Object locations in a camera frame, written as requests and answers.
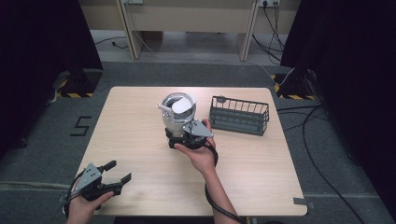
human arm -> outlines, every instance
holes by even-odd
[[[91,220],[95,209],[107,202],[113,195],[114,192],[110,191],[92,202],[88,202],[81,195],[72,199],[66,224],[87,224]]]
[[[207,119],[204,120],[204,124],[206,125],[206,128],[211,131],[211,125]],[[206,140],[209,145],[216,147],[213,138],[207,138]],[[186,154],[190,158],[194,168],[202,174],[206,182],[207,191],[212,200],[222,209],[237,216],[237,213],[233,208],[233,204],[231,203],[224,187],[221,184],[221,181],[219,180],[219,176],[216,172],[213,153],[206,147],[200,147],[198,149],[192,150],[181,144],[175,144],[175,148]],[[215,219],[215,223],[217,224],[239,223],[232,218],[223,215],[214,208],[213,217]]]

plastic basket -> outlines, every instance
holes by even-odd
[[[209,119],[213,129],[264,135],[269,121],[266,103],[213,96]]]

gray carpet floor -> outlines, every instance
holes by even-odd
[[[91,98],[58,98],[49,105],[27,136],[28,146],[14,148],[0,160],[0,223],[65,223],[60,196],[73,180],[96,121],[114,86],[263,87],[272,91],[276,108],[318,105],[319,100],[276,97],[271,78],[256,65],[103,63],[104,73]],[[270,74],[289,68],[265,67]],[[302,122],[310,108],[279,111],[290,153],[307,201],[315,205],[303,217],[257,217],[256,223],[359,223],[346,204],[314,168],[304,148]],[[365,223],[394,223],[363,170],[348,157],[326,109],[305,126],[308,149],[319,170],[346,198]],[[75,129],[90,126],[85,136]],[[95,216],[91,223],[113,223]]]

metal wire basket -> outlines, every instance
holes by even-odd
[[[213,129],[263,135],[269,121],[266,103],[213,96],[209,119]]]

power outlet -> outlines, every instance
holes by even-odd
[[[267,2],[267,7],[275,7],[276,4],[279,6],[280,4],[280,0],[260,0],[260,4],[259,7],[263,7],[264,6],[264,1]]]

